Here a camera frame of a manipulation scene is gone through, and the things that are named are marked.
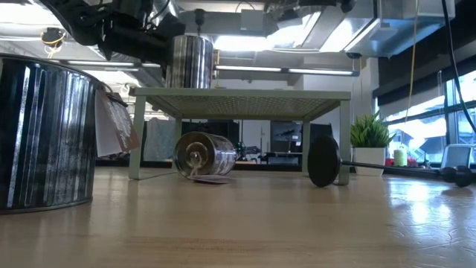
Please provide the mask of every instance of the white container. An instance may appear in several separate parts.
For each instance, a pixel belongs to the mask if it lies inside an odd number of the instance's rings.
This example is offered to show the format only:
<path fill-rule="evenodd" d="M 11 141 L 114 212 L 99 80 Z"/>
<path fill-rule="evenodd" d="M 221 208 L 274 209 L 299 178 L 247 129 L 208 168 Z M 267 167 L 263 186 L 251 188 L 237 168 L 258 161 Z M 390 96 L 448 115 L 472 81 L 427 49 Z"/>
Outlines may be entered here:
<path fill-rule="evenodd" d="M 355 148 L 354 161 L 358 163 L 385 165 L 385 148 Z M 356 167 L 357 175 L 382 176 L 382 169 Z"/>

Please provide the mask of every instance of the green plant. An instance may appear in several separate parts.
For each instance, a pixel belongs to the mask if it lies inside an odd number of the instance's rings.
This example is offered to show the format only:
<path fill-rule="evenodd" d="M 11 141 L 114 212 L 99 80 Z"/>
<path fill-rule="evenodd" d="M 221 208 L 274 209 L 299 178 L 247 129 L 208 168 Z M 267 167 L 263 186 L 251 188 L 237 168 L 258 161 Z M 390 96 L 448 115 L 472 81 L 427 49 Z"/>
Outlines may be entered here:
<path fill-rule="evenodd" d="M 389 145 L 395 135 L 389 137 L 387 126 L 375 115 L 363 115 L 356 118 L 350 129 L 350 142 L 354 147 L 382 148 Z"/>

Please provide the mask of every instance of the chair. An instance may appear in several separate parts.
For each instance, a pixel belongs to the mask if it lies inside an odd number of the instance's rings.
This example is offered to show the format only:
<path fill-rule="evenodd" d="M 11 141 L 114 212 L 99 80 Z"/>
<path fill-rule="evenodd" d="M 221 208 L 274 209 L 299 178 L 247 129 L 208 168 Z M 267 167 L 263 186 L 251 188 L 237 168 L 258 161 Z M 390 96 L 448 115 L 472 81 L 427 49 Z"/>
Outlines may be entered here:
<path fill-rule="evenodd" d="M 443 151 L 441 168 L 465 166 L 469 168 L 471 164 L 474 145 L 450 144 Z"/>

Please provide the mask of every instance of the fluorescent light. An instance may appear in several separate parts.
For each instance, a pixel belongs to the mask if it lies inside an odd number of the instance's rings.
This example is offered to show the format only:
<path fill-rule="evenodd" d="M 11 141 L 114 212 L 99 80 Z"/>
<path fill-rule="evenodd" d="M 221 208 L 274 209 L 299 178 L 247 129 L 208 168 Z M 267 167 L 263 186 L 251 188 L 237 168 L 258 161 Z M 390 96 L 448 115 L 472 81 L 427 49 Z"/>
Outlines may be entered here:
<path fill-rule="evenodd" d="M 139 68 L 104 67 L 104 71 L 139 71 Z"/>
<path fill-rule="evenodd" d="M 97 79 L 103 81 L 104 83 L 114 83 L 114 84 L 125 84 L 131 83 L 135 85 L 140 85 L 137 79 L 131 77 L 130 75 L 124 73 L 123 71 L 88 71 L 85 70 L 88 74 L 96 77 Z"/>
<path fill-rule="evenodd" d="M 269 71 L 269 72 L 281 72 L 281 68 L 272 67 L 253 67 L 253 66 L 215 66 L 217 71 Z"/>
<path fill-rule="evenodd" d="M 254 66 L 215 66 L 217 71 L 267 71 L 276 73 L 290 74 L 321 74 L 321 75 L 340 75 L 353 76 L 354 71 L 311 69 L 311 68 L 274 68 L 274 67 L 254 67 Z"/>
<path fill-rule="evenodd" d="M 318 70 L 318 69 L 304 69 L 304 68 L 290 68 L 289 72 L 292 74 L 324 74 L 324 75 L 347 75 L 350 76 L 353 71 L 339 71 L 339 70 Z"/>
<path fill-rule="evenodd" d="M 304 28 L 302 31 L 300 31 L 295 39 L 294 47 L 302 46 L 304 45 L 305 41 L 307 40 L 307 37 L 311 33 L 312 29 L 314 28 L 314 25 L 316 22 L 318 22 L 319 17 L 321 16 L 321 12 L 315 12 L 313 14 L 309 14 L 307 16 L 303 17 L 303 25 Z"/>
<path fill-rule="evenodd" d="M 0 4 L 0 23 L 20 25 L 50 25 L 59 26 L 61 23 L 52 12 L 38 4 Z"/>
<path fill-rule="evenodd" d="M 261 36 L 219 36 L 213 46 L 221 51 L 264 51 L 273 48 L 273 45 Z"/>
<path fill-rule="evenodd" d="M 142 63 L 142 67 L 160 68 L 161 66 L 159 64 L 155 64 L 155 63 Z"/>
<path fill-rule="evenodd" d="M 370 24 L 367 28 L 365 28 L 365 30 L 363 30 L 359 35 L 357 35 L 356 38 L 354 38 L 354 40 L 352 40 L 351 43 L 349 43 L 349 45 L 347 45 L 345 48 L 344 48 L 344 51 L 349 51 L 351 50 L 353 47 L 355 47 L 366 35 L 369 34 L 369 32 L 371 32 L 378 24 L 380 24 L 380 19 L 376 19 L 372 22 L 372 24 Z"/>
<path fill-rule="evenodd" d="M 68 64 L 74 66 L 108 66 L 108 67 L 134 67 L 134 63 L 113 63 L 101 61 L 69 60 Z"/>

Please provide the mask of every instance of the table surface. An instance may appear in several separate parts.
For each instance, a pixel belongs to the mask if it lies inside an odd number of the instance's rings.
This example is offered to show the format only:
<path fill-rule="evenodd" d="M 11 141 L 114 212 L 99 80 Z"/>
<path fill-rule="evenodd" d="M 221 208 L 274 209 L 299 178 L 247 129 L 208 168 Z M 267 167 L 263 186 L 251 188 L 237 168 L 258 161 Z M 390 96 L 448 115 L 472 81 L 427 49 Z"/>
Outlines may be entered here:
<path fill-rule="evenodd" d="M 350 99 L 350 92 L 259 89 L 135 88 L 174 118 L 311 121 Z"/>
<path fill-rule="evenodd" d="M 232 171 L 227 185 L 171 169 L 97 167 L 92 204 L 0 216 L 4 268 L 470 268 L 476 186 Z"/>

